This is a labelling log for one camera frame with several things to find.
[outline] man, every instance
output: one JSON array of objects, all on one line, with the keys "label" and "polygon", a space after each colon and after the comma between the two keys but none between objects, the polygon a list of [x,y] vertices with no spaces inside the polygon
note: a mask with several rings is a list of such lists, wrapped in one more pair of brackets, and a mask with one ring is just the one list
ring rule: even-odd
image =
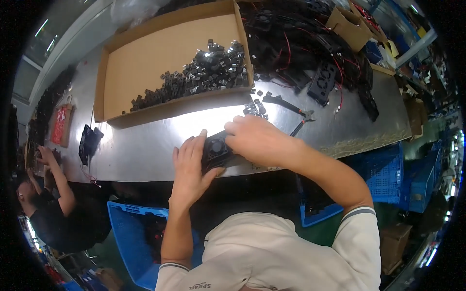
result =
[{"label": "man", "polygon": [[44,169],[49,167],[60,197],[55,199],[51,194],[53,183],[48,170],[43,189],[31,171],[29,178],[19,185],[16,195],[37,236],[64,253],[87,250],[104,241],[111,229],[105,201],[93,197],[77,200],[53,152],[43,146],[39,146],[39,151],[42,159],[38,161],[44,164]]},{"label": "man", "polygon": [[253,163],[304,175],[343,206],[335,241],[331,248],[319,246],[298,237],[290,220],[268,213],[239,213],[206,235],[203,263],[190,270],[189,208],[223,170],[201,175],[204,129],[173,151],[175,179],[155,290],[378,290],[379,233],[364,180],[263,118],[237,116],[225,124],[225,130],[230,134],[226,143],[235,153]]}]

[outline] black shirt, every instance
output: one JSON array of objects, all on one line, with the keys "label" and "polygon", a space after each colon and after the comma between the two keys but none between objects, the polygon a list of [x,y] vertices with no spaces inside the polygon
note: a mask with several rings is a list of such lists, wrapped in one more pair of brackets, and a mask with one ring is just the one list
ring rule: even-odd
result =
[{"label": "black shirt", "polygon": [[86,202],[89,203],[78,202],[70,215],[65,217],[58,199],[47,189],[39,196],[41,202],[37,203],[38,209],[29,220],[37,236],[50,247],[64,253],[75,253],[101,243],[108,235],[110,222],[103,205],[86,207],[96,201],[88,199]]}]

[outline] white t-shirt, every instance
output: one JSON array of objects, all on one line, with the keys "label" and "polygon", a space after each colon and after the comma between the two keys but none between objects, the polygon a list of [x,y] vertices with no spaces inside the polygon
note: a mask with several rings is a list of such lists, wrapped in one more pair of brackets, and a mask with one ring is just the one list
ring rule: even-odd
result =
[{"label": "white t-shirt", "polygon": [[375,291],[379,244],[370,207],[343,217],[332,247],[298,237],[288,219],[239,213],[206,235],[200,266],[161,265],[155,291],[238,291],[244,285],[262,291]]}]

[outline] window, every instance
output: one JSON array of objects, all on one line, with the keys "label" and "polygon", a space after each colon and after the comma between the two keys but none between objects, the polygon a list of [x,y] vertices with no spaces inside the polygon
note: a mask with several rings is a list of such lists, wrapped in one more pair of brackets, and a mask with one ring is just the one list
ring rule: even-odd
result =
[{"label": "window", "polygon": [[50,6],[42,20],[37,23],[26,45],[24,55],[43,67],[63,34],[95,1],[56,1]]}]

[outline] hand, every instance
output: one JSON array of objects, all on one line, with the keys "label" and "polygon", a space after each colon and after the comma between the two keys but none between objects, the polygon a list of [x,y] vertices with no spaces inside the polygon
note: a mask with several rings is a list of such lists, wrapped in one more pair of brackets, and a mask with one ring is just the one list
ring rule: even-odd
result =
[{"label": "hand", "polygon": [[289,169],[290,162],[300,152],[304,142],[291,137],[264,118],[236,116],[225,124],[226,144],[233,152],[266,167]]},{"label": "hand", "polygon": [[207,130],[203,129],[199,136],[188,138],[180,149],[173,149],[175,180],[168,200],[170,208],[188,210],[207,190],[212,180],[224,170],[213,168],[202,176],[201,158],[206,136]]},{"label": "hand", "polygon": [[53,162],[53,161],[56,162],[54,153],[52,152],[51,149],[43,147],[43,146],[39,146],[39,151],[41,152],[42,159],[37,158],[38,162],[41,162],[42,164],[44,164],[46,166],[49,166],[50,163]]}]

